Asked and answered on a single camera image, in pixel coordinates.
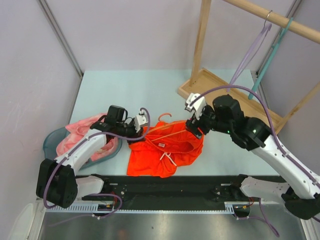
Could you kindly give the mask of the orange plastic hanger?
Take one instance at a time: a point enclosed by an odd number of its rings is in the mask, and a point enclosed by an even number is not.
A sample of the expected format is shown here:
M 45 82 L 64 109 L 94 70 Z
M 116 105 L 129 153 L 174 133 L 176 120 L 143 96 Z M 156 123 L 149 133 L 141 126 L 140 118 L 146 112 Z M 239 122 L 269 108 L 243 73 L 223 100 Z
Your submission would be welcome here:
M 147 133 L 147 137 L 158 136 L 155 140 L 171 137 L 183 132 L 186 132 L 186 120 L 175 120 L 171 122 L 166 122 L 162 120 L 163 117 L 169 116 L 172 117 L 172 114 L 169 112 L 162 113 L 158 116 L 157 124 L 150 128 Z

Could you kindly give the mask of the orange shorts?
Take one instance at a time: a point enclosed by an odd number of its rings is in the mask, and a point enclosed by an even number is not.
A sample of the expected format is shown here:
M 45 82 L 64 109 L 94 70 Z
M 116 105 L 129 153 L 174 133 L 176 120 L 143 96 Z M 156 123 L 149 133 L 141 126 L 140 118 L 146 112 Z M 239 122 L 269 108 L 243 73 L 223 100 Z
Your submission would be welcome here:
M 156 135 L 145 136 L 145 141 L 129 145 L 128 176 L 168 178 L 175 174 L 177 168 L 193 164 L 204 146 L 204 137 L 197 139 L 188 131 L 156 138 Z

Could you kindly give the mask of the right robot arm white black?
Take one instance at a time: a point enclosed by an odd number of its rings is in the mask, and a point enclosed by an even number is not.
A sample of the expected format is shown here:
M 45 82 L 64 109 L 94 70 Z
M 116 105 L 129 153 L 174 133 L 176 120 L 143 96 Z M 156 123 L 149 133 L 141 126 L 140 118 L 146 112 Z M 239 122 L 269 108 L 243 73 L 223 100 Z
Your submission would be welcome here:
M 229 187 L 231 198 L 260 198 L 283 204 L 303 220 L 314 219 L 320 213 L 320 176 L 292 155 L 264 121 L 245 116 L 236 99 L 221 95 L 208 105 L 204 96 L 191 93 L 185 109 L 193 113 L 186 121 L 186 129 L 198 139 L 210 131 L 227 134 L 237 146 L 263 159 L 284 179 L 272 182 L 240 174 Z

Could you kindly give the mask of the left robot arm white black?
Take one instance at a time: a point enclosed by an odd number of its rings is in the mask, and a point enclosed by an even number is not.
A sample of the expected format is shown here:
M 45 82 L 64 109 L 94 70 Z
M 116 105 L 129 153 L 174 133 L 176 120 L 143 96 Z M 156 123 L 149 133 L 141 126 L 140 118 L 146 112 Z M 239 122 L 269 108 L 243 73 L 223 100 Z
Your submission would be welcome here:
M 111 139 L 118 138 L 129 143 L 144 140 L 150 130 L 150 113 L 142 107 L 138 114 L 126 122 L 125 108 L 112 105 L 90 127 L 87 133 L 68 151 L 55 159 L 44 159 L 39 167 L 36 195 L 43 200 L 45 208 L 56 206 L 64 209 L 83 197 L 105 200 L 111 188 L 97 174 L 77 177 L 82 166 Z

